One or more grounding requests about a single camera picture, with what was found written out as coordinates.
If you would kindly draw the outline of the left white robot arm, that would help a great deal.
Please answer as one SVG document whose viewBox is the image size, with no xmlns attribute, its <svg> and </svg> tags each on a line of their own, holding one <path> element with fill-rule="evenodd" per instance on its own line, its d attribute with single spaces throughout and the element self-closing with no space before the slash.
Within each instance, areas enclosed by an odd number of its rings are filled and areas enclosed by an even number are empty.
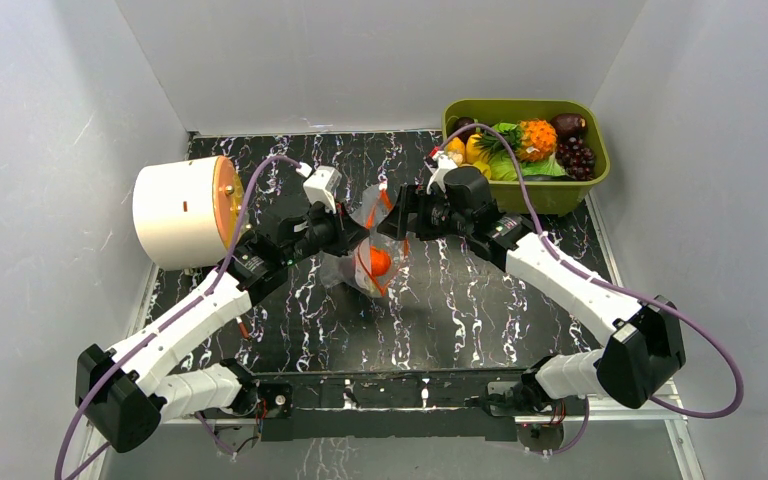
<svg viewBox="0 0 768 480">
<path fill-rule="evenodd" d="M 368 236 L 368 227 L 343 203 L 329 211 L 321 202 L 283 220 L 275 238 L 245 231 L 230 258 L 159 320 L 108 349 L 91 345 L 79 355 L 80 413 L 112 449 L 125 453 L 169 420 L 209 409 L 250 416 L 273 406 L 268 387 L 236 360 L 184 374 L 174 370 L 198 345 L 284 285 L 291 267 L 320 253 L 347 256 Z"/>
</svg>

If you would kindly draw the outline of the dark red toy grapes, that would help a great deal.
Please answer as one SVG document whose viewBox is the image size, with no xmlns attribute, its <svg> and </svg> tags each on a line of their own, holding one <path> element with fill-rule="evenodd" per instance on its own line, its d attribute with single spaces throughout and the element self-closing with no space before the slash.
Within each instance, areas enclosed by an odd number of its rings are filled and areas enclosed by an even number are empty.
<svg viewBox="0 0 768 480">
<path fill-rule="evenodd" d="M 561 140 L 555 159 L 573 180 L 589 181 L 595 176 L 596 155 L 583 138 L 570 136 Z"/>
</svg>

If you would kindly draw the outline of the clear orange zip top bag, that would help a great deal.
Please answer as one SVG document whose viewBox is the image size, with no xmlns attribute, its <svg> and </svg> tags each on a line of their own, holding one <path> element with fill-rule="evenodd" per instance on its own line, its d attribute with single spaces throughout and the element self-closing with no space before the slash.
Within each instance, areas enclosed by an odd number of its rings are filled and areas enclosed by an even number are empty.
<svg viewBox="0 0 768 480">
<path fill-rule="evenodd" d="M 351 218 L 368 229 L 368 238 L 349 255 L 323 255 L 319 279 L 324 287 L 345 284 L 368 297 L 381 298 L 406 265 L 408 241 L 393 240 L 377 232 L 378 224 L 393 208 L 387 186 L 384 181 L 368 187 L 360 206 L 351 212 Z"/>
</svg>

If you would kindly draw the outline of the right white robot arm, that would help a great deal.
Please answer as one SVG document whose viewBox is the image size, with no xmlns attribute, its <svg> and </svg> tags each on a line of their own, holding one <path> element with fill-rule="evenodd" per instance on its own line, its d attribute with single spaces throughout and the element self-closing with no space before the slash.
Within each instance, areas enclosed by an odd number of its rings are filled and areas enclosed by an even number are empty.
<svg viewBox="0 0 768 480">
<path fill-rule="evenodd" d="M 598 395 L 637 409 L 686 363 L 669 302 L 645 304 L 599 286 L 597 273 L 545 246 L 534 222 L 501 211 L 473 167 L 439 175 L 429 187 L 402 187 L 377 231 L 393 240 L 459 236 L 477 257 L 547 295 L 599 342 L 589 352 L 541 359 L 509 390 L 490 389 L 489 406 L 547 414 L 566 397 Z"/>
</svg>

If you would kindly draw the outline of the orange toy pumpkin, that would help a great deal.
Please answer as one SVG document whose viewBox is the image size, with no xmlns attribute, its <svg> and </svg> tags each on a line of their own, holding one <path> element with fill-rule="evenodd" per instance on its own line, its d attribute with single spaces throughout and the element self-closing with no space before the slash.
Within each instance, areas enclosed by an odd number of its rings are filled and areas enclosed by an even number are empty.
<svg viewBox="0 0 768 480">
<path fill-rule="evenodd" d="M 392 259 L 386 250 L 372 246 L 369 249 L 369 258 L 370 272 L 373 277 L 383 277 L 389 273 Z"/>
</svg>

